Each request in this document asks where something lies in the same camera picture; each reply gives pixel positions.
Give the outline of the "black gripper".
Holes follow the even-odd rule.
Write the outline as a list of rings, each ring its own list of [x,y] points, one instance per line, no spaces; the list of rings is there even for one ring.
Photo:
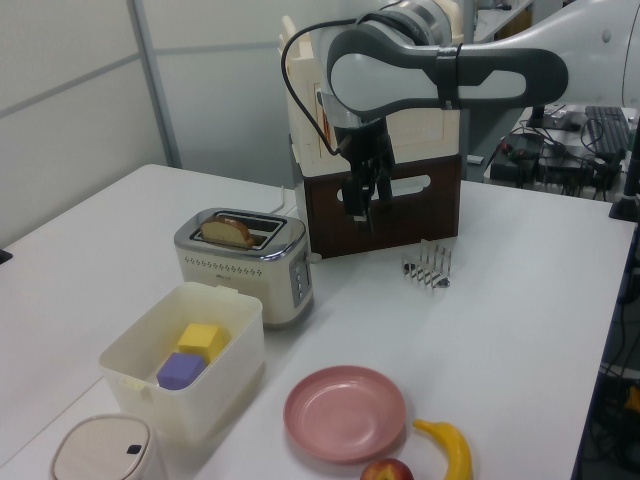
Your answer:
[[[335,127],[340,155],[349,163],[357,176],[342,180],[341,193],[345,214],[358,222],[370,222],[370,202],[374,185],[359,176],[374,176],[378,171],[376,187],[382,204],[393,200],[390,172],[395,166],[387,119],[380,118],[357,127]]]

